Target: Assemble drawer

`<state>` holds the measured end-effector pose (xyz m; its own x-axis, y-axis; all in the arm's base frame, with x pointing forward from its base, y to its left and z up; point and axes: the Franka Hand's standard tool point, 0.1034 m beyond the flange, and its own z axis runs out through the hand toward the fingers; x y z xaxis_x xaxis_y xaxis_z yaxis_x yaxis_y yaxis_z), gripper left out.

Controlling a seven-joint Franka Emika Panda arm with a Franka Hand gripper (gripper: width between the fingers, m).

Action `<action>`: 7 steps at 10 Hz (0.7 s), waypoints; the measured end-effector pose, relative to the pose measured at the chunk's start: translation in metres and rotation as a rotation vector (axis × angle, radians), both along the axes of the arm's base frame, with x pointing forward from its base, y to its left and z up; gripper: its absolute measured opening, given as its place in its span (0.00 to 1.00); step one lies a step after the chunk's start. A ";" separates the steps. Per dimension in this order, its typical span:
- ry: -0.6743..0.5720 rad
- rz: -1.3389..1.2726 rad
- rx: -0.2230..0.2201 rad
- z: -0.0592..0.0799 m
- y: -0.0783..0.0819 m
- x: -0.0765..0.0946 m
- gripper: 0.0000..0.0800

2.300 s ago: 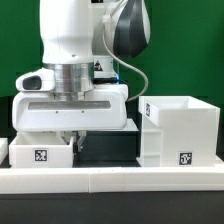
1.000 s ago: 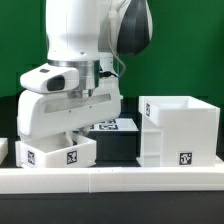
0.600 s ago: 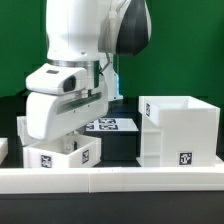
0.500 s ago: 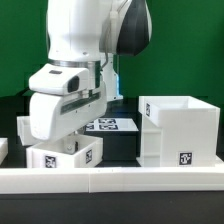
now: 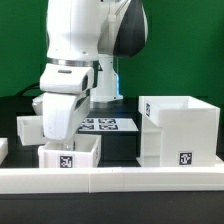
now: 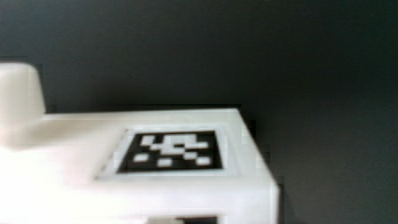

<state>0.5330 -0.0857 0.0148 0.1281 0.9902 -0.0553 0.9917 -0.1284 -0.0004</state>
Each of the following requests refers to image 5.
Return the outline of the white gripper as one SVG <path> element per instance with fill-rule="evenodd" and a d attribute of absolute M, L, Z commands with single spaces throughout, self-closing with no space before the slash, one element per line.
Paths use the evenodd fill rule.
<path fill-rule="evenodd" d="M 32 106 L 42 117 L 44 136 L 52 141 L 68 142 L 89 114 L 90 97 L 44 93 L 33 99 Z"/>

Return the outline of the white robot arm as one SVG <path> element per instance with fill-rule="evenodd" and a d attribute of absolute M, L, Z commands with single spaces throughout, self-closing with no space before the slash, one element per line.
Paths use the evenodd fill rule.
<path fill-rule="evenodd" d="M 97 86 L 99 56 L 133 57 L 145 46 L 142 0 L 48 0 L 47 64 L 40 77 L 44 136 L 67 142 L 81 123 L 78 104 Z"/>

